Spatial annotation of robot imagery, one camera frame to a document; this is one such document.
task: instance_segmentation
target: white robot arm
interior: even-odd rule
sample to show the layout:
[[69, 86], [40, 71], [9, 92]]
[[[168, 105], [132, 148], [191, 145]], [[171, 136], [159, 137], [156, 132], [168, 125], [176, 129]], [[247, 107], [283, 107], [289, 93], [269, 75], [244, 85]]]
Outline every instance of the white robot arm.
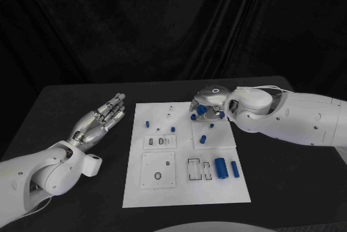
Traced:
[[124, 116], [124, 94], [85, 114], [67, 141], [0, 163], [0, 227], [35, 212], [39, 203], [74, 187], [81, 174], [97, 175], [101, 158], [85, 151]]
[[[259, 88], [279, 89], [270, 95]], [[275, 139], [309, 146], [334, 146], [347, 163], [347, 102], [294, 93], [276, 86], [205, 87], [194, 97], [189, 110], [205, 107], [198, 119], [215, 119], [226, 113], [237, 127]]]

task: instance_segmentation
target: black table surface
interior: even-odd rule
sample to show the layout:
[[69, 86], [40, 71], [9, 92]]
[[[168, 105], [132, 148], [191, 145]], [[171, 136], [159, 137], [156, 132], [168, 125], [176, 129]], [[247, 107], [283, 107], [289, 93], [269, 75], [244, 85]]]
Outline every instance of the black table surface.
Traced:
[[152, 83], [48, 86], [33, 104], [3, 160], [65, 140], [81, 116], [117, 92], [126, 116], [88, 151], [103, 158], [97, 176], [84, 175], [68, 193], [0, 231], [155, 231], [200, 221], [231, 221], [267, 228], [347, 221], [347, 165], [331, 147], [302, 146], [231, 124], [252, 203], [121, 208], [136, 103], [187, 102], [205, 85], [278, 85], [283, 77]]

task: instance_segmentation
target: rectangular slot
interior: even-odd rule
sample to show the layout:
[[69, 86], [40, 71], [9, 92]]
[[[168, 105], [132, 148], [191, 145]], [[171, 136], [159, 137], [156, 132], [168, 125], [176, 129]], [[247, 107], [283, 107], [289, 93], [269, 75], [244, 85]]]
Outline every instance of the rectangular slot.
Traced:
[[188, 178], [189, 178], [189, 181], [202, 180], [200, 164], [201, 164], [201, 160], [198, 158], [188, 159]]
[[211, 172], [210, 172], [210, 163], [205, 162], [204, 163], [204, 178], [207, 181], [213, 180], [213, 175], [211, 175]]
[[176, 135], [145, 136], [143, 149], [176, 148]]

